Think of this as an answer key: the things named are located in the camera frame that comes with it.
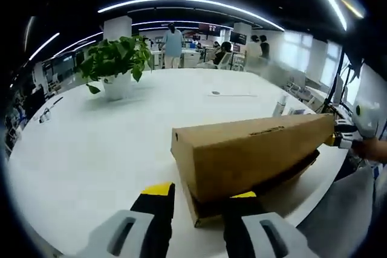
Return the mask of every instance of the green plant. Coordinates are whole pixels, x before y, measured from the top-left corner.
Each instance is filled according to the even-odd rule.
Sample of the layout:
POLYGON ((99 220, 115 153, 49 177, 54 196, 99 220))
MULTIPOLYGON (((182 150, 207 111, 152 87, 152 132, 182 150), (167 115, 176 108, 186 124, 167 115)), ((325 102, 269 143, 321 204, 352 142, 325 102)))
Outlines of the green plant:
MULTIPOLYGON (((77 70, 82 72, 82 77, 92 81, 101 80, 103 77, 126 74, 131 70, 133 78, 138 82, 141 79, 145 63, 152 69, 151 52, 148 50, 144 38, 120 37, 119 40, 107 40, 99 42, 88 49, 88 58, 85 59, 77 70)), ((90 92, 97 94, 100 89, 86 84, 90 92)))

